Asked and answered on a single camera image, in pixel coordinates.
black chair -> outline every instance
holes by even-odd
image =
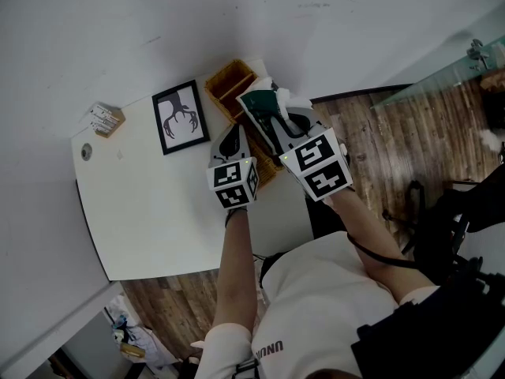
[[[387,210],[383,217],[414,230],[402,252],[413,249],[419,269],[437,285],[444,283],[455,267],[466,263],[458,251],[467,231],[473,233],[505,222],[505,165],[470,191],[446,189],[430,209],[426,209],[425,189],[419,182],[412,182],[410,190],[419,191],[418,222],[394,218]]]

white cloth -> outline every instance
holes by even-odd
[[[371,280],[345,232],[307,243],[282,256],[263,280],[270,306],[252,339],[240,325],[213,328],[196,379],[231,377],[252,354],[262,379],[305,378],[321,369],[361,376],[351,344],[356,330],[391,315],[397,303]],[[422,302],[437,287],[421,288],[400,303]]]
[[[133,363],[145,362],[149,367],[155,367],[156,369],[161,369],[164,366],[178,362],[149,328],[138,325],[135,327],[128,327],[127,330],[130,334],[128,344],[142,348],[145,351],[145,356],[143,358],[138,358],[130,354],[122,353],[123,357],[126,359],[129,359]]]

person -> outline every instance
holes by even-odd
[[[357,329],[435,291],[421,272],[382,264],[351,243],[348,235],[374,253],[405,259],[352,189],[328,198],[346,232],[318,238],[275,261],[262,280],[269,306],[254,337],[256,274],[248,214],[246,208],[230,212],[215,319],[197,379],[232,377],[237,365],[251,358],[259,362],[261,378],[360,377],[350,348],[359,340]]]

wooden basket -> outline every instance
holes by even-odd
[[[205,82],[205,91],[231,123],[244,126],[251,156],[257,159],[261,188],[273,180],[283,167],[277,156],[271,154],[267,142],[236,100],[257,78],[257,74],[242,60],[235,59]]]

